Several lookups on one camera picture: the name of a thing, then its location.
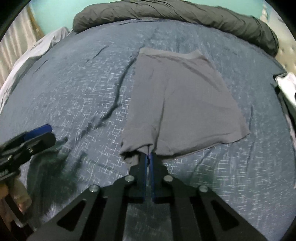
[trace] mattress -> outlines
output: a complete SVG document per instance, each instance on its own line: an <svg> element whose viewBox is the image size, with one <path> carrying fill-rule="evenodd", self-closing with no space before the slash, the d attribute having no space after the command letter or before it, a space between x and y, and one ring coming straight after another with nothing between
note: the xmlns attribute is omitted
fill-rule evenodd
<svg viewBox="0 0 296 241"><path fill-rule="evenodd" d="M27 71L0 115L0 143L49 123L56 151L22 166L40 227L91 184L128 173L119 156L143 47L198 49L223 77L250 129L165 165L188 185L207 184L268 240L280 240L296 215L295 154L272 85L282 67L260 48L220 30L175 20L126 20L71 33ZM128 207L124 240L172 240L169 206Z"/></svg>

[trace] curtain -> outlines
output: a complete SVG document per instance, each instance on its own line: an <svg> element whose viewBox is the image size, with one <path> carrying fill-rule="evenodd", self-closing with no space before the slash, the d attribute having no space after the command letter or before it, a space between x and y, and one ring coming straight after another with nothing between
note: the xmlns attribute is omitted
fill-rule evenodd
<svg viewBox="0 0 296 241"><path fill-rule="evenodd" d="M26 6L19 13L0 42L0 88L14 63L38 40L28 10Z"/></svg>

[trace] white cloth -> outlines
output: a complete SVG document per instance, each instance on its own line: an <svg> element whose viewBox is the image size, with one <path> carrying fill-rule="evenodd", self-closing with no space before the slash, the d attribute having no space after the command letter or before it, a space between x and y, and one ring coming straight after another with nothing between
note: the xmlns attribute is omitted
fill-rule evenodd
<svg viewBox="0 0 296 241"><path fill-rule="evenodd" d="M296 76L292 72L288 72L286 74L277 76L275 81L276 85L279 86L287 101L289 101L289 103L296 110Z"/></svg>
<svg viewBox="0 0 296 241"><path fill-rule="evenodd" d="M295 134L295 130L294 130L294 127L293 127L294 126L293 125L293 119L290 118L290 115L292 115L292 117L295 119L295 112L291 112L291 109L288 106L289 103L287 103L287 99L284 98L283 92L280 92L278 94L278 99L279 99L279 101L281 103L281 107L282 107L284 116L286 118L289 130L290 130L290 137L291 137L293 147L296 150L296 134ZM296 177L294 179L294 189L296 189Z"/></svg>
<svg viewBox="0 0 296 241"><path fill-rule="evenodd" d="M32 49L26 51L14 64L10 74L0 89L0 113L10 94L20 81L20 77L49 49L69 34L66 27L59 28L40 39Z"/></svg>

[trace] grey towel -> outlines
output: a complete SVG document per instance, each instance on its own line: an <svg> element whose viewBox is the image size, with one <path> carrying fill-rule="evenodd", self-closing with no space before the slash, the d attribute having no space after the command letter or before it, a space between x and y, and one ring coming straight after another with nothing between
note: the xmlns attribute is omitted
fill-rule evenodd
<svg viewBox="0 0 296 241"><path fill-rule="evenodd" d="M134 79L123 156L154 151L171 159L249 134L222 77L198 50L179 54L142 48Z"/></svg>

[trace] tufted headboard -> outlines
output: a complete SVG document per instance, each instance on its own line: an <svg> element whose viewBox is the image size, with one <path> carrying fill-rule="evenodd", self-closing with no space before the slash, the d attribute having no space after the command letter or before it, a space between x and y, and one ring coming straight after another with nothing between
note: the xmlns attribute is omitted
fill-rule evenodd
<svg viewBox="0 0 296 241"><path fill-rule="evenodd" d="M268 4L263 4L260 19L264 21L278 37L279 51L275 57L276 60L286 71L296 74L296 40L290 30L276 11L268 6Z"/></svg>

